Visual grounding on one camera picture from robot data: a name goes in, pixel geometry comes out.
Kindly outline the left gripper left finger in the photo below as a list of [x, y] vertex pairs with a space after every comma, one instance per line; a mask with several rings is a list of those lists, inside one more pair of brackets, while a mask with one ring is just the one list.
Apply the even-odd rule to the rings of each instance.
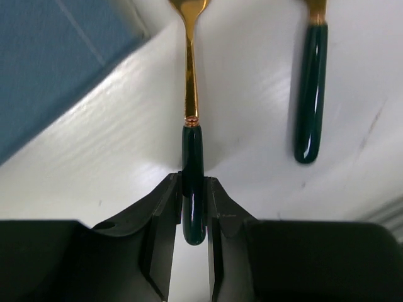
[[1, 221], [2, 301], [167, 301], [181, 176], [90, 228]]

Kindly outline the blue beige white cloth placemat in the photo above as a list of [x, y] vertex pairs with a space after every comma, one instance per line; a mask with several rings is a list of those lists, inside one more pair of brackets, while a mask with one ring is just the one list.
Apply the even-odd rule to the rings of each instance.
[[149, 37], [133, 1], [2, 1], [1, 161]]

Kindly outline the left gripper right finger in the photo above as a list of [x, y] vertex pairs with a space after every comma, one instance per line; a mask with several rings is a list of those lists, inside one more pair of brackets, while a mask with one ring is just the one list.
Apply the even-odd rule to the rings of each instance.
[[402, 250], [374, 223], [259, 220], [204, 181], [212, 301], [401, 301]]

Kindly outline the gold knife green handle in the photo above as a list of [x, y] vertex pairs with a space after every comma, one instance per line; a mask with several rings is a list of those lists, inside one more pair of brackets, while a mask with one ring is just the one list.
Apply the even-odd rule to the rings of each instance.
[[326, 86], [328, 24], [326, 1], [307, 1], [309, 19], [305, 35], [295, 122], [294, 157], [313, 163], [321, 144]]

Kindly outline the gold fork green handle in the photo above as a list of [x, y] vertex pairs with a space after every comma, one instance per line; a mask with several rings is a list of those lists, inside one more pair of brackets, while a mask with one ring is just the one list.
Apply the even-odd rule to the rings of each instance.
[[170, 5], [181, 17], [186, 34], [184, 125], [182, 130], [182, 224], [186, 242], [200, 245], [206, 235], [203, 204], [203, 137], [200, 126], [194, 34], [199, 15], [209, 1], [176, 1]]

